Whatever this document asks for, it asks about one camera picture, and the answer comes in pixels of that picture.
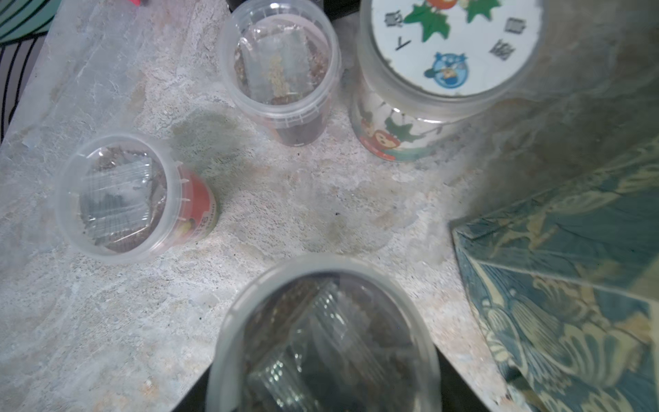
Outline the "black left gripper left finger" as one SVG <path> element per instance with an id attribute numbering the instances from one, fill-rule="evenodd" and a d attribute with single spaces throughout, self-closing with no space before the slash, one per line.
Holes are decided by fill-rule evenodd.
<path id="1" fill-rule="evenodd" d="M 208 367 L 172 412 L 205 412 L 210 369 Z"/>

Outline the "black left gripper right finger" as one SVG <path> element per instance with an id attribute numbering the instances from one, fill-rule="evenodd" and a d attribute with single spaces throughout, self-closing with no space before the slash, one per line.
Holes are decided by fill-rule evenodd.
<path id="1" fill-rule="evenodd" d="M 443 412 L 489 412 L 489 408 L 463 379 L 451 362 L 435 347 L 440 372 Z"/>

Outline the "clear plastic seed jar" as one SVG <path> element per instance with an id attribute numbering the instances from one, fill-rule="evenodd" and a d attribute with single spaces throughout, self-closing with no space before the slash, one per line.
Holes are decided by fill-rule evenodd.
<path id="1" fill-rule="evenodd" d="M 413 301 L 354 257 L 308 254 L 255 278 L 221 324 L 208 411 L 439 411 L 440 369 Z"/>

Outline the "beige canvas tote bag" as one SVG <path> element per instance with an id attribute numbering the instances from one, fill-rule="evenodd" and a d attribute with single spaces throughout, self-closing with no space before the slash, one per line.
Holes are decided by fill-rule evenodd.
<path id="1" fill-rule="evenodd" d="M 658 408 L 658 142 L 455 228 L 470 308 L 529 411 Z"/>

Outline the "red label seed jar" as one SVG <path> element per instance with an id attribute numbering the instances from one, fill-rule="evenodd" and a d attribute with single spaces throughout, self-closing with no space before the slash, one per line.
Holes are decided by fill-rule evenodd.
<path id="1" fill-rule="evenodd" d="M 157 139 L 113 133 L 82 144 L 55 190 L 63 236 L 105 264 L 132 264 L 202 240 L 219 204 L 209 185 Z"/>

